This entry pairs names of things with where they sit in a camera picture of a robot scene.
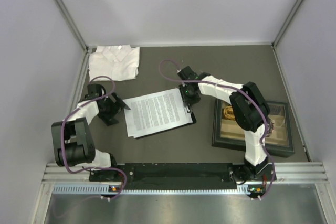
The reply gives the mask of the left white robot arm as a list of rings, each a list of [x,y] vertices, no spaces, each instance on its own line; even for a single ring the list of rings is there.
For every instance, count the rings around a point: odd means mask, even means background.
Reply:
[[[89,84],[75,110],[51,126],[56,164],[71,174],[88,171],[93,181],[123,176],[114,156],[95,148],[89,125],[96,116],[106,126],[115,125],[115,116],[129,109],[115,92],[107,93],[104,86]]]

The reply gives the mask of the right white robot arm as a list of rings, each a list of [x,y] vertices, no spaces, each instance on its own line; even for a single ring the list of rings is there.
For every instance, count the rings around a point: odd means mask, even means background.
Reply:
[[[265,135],[270,108],[256,84],[229,83],[208,73],[198,75],[191,69],[180,70],[178,76],[183,80],[180,87],[187,105],[197,103],[202,94],[232,106],[235,121],[243,129],[245,136],[245,174],[252,180],[262,176],[268,164]]]

